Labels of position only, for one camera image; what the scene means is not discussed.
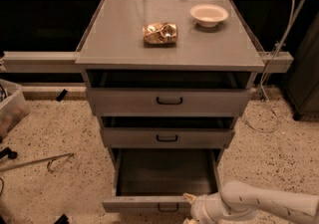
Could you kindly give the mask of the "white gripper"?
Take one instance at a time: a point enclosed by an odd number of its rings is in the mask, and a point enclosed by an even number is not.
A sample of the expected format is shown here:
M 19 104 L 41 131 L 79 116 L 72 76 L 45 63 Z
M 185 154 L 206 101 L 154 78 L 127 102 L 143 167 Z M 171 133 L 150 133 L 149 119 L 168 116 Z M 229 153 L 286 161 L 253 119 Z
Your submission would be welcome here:
M 216 224 L 219 220 L 248 221 L 257 214 L 254 209 L 232 209 L 222 200 L 219 192 L 200 196 L 185 193 L 183 197 L 190 204 L 191 224 Z

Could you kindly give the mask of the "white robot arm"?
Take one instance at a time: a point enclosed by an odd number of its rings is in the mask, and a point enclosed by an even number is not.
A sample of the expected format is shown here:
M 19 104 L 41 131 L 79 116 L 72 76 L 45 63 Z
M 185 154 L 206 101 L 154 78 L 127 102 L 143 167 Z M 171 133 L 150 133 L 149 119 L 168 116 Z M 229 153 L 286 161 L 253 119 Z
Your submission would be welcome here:
M 190 219 L 182 224 L 216 224 L 219 220 L 248 221 L 257 211 L 277 216 L 293 224 L 319 224 L 319 196 L 262 189 L 240 181 L 227 182 L 213 194 L 185 193 Z

